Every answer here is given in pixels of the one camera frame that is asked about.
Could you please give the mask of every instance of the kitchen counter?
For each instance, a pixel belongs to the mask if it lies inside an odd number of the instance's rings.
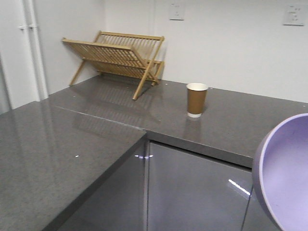
[[[210,89],[194,120],[185,84],[145,85],[134,102],[136,85],[97,76],[0,115],[0,230],[40,231],[62,211],[65,220],[145,139],[251,168],[273,127],[308,112],[307,103]]]
[[[308,103],[209,89],[205,112],[186,113],[186,85],[161,81],[131,99],[137,82],[97,76],[50,96],[52,105],[142,128],[148,138],[251,168],[265,135],[284,119],[308,112]]]
[[[65,220],[144,135],[48,101],[0,115],[0,230],[41,231],[62,211],[55,222]]]

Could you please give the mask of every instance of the gray cabinet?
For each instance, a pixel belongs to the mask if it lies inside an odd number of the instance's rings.
[[[252,192],[251,199],[243,226],[243,231],[279,231],[271,220],[263,212],[255,191]]]
[[[58,231],[144,230],[144,147],[140,147]]]
[[[148,231],[240,231],[251,173],[150,144]]]

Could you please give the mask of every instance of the white wall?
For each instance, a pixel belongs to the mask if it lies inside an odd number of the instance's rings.
[[[106,0],[106,28],[164,35],[163,79],[308,103],[308,20],[282,25],[286,5],[307,0],[185,2],[170,21],[168,0]]]
[[[68,87],[81,59],[61,39],[92,41],[105,28],[104,0],[35,0],[49,94]],[[97,75],[89,65],[77,82]]]

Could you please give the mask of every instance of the wall socket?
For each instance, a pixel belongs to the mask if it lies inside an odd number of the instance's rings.
[[[283,24],[303,26],[305,24],[306,7],[306,5],[288,5],[284,12]]]
[[[184,20],[185,3],[181,1],[171,1],[169,5],[170,20]]]

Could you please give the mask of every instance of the brown paper cup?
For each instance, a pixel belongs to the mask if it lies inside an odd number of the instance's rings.
[[[187,115],[200,117],[203,109],[208,86],[203,83],[187,84]]]

